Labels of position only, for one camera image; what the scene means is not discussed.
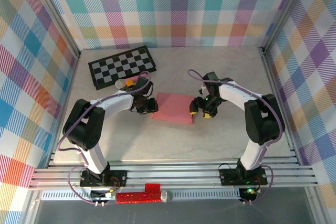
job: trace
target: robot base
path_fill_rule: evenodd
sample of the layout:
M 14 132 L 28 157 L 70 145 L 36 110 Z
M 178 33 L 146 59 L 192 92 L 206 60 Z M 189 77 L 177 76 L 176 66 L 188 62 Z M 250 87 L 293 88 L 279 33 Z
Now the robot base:
M 220 169 L 220 184 L 222 186 L 258 186 L 259 184 L 267 185 L 265 170 L 260 168 L 257 169 L 257 171 L 258 172 L 253 176 L 245 177 L 245 179 L 242 180 L 238 176 L 237 169 Z
M 81 187 L 124 187 L 126 186 L 127 171 L 126 170 L 105 170 L 101 174 L 101 180 L 93 176 L 87 169 L 81 173 Z

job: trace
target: colorful plaid pattern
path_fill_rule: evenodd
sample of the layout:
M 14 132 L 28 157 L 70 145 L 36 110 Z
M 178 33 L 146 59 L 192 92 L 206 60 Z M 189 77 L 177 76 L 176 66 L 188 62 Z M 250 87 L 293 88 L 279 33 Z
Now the colorful plaid pattern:
M 61 6 L 60 2 L 55 0 L 77 43 L 90 49 L 143 44 L 148 47 L 256 45 L 264 38 L 281 3 L 280 0 L 64 0 L 65 6 Z
M 40 0 L 0 0 L 0 223 L 17 223 L 75 58 Z
M 336 223 L 336 0 L 299 0 L 271 55 L 295 141 Z

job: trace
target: checkerboard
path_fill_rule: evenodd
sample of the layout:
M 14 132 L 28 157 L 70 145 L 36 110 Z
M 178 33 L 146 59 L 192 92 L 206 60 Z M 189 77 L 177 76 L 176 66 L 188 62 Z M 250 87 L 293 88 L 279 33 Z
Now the checkerboard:
M 156 65 L 147 46 L 138 47 L 89 63 L 93 85 L 97 90 L 114 85 L 118 79 L 154 72 Z

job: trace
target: red object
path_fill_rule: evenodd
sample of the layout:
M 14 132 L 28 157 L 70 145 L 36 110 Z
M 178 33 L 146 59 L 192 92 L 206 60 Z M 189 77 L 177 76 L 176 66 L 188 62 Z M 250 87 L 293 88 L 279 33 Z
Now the red object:
M 141 203 L 141 202 L 160 202 L 160 184 L 145 184 L 145 191 L 134 193 L 117 193 L 115 201 L 119 204 Z
M 189 106 L 194 99 L 190 95 L 159 92 L 156 100 L 159 111 L 153 113 L 151 117 L 157 120 L 192 124 L 194 120 L 189 113 Z

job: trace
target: chess board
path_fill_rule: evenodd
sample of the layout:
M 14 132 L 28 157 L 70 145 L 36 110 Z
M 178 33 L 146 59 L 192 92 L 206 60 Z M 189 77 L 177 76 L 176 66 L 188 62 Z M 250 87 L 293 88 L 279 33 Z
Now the chess board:
M 138 47 L 89 63 L 93 85 L 97 90 L 114 85 L 115 81 L 156 71 L 147 46 Z

